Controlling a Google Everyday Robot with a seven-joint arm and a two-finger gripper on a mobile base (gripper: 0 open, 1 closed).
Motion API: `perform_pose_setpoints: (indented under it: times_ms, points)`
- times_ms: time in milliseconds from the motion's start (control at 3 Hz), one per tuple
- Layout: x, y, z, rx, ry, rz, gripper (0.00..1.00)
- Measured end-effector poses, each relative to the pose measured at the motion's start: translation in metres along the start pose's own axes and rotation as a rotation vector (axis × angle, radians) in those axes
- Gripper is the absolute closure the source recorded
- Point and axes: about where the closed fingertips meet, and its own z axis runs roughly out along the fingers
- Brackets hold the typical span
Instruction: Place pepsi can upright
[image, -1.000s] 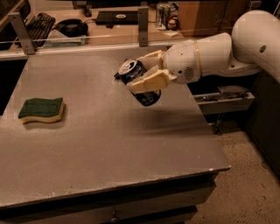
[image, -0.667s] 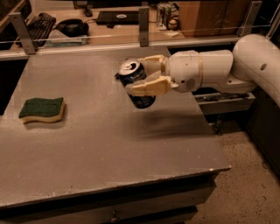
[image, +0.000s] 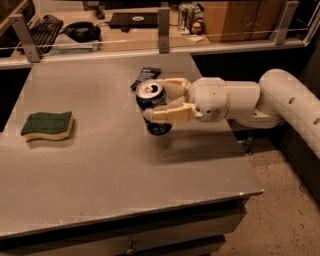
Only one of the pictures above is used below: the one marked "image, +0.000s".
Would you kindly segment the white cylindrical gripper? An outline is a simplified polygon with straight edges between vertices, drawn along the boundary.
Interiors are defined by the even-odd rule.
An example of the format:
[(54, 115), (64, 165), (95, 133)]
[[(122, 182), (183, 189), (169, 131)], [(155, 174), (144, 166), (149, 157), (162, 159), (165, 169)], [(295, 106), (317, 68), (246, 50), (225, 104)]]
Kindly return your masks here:
[(193, 119), (201, 122), (219, 122), (226, 117), (230, 95), (227, 83), (221, 78), (202, 77), (192, 84), (186, 78), (158, 79), (169, 100), (188, 97), (189, 102), (179, 107), (156, 110), (148, 108), (143, 117), (152, 123), (187, 123)]

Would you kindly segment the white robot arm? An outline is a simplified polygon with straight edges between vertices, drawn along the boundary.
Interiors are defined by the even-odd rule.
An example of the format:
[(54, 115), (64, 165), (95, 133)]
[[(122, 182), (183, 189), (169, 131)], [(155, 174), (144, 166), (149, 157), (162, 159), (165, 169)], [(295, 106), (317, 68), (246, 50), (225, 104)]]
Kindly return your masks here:
[(251, 128), (273, 128), (285, 121), (320, 157), (320, 100), (297, 78), (271, 69), (258, 82), (202, 77), (160, 79), (168, 103), (148, 108), (143, 116), (154, 123), (234, 120)]

